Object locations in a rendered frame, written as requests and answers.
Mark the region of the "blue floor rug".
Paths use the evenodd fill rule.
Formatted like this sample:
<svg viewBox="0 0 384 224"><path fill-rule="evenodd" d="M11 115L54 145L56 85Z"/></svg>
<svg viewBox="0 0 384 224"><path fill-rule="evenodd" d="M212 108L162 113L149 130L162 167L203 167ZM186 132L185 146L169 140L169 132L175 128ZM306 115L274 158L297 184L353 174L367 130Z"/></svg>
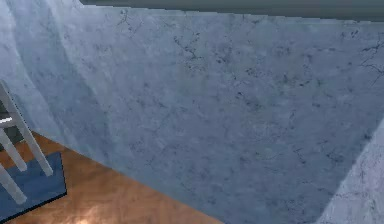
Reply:
<svg viewBox="0 0 384 224"><path fill-rule="evenodd" d="M27 170L16 166L0 168L0 224L34 210L67 194L62 157L51 153L46 159L53 170L47 176L36 159L26 163Z"/></svg>

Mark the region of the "white wooden chair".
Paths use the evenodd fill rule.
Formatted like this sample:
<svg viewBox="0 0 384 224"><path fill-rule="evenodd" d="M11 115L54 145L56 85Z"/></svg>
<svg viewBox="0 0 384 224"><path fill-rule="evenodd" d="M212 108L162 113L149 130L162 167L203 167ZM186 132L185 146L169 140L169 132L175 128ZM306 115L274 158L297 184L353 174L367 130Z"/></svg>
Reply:
<svg viewBox="0 0 384 224"><path fill-rule="evenodd" d="M51 176L53 174L53 169L51 168L49 162L47 161L45 155L43 154L40 146L36 142L32 132L30 131L25 120L22 118L22 115L17 108L15 102L13 101L11 94L6 86L6 83L0 79L0 102L3 104L7 110L9 116L4 119L0 119L0 144L4 147L6 153L12 159L16 167L24 172L27 170L27 164L22 159L21 155L18 153L14 145L12 144L9 137L4 132L5 128L16 126L23 136L24 140L29 146L30 151L34 155L36 161L40 165L42 171L46 176ZM17 204L23 204L27 201L26 195L22 192L16 182L12 179L10 174L6 171L3 165L0 163L0 185L6 190L6 192L11 196L11 198Z"/></svg>

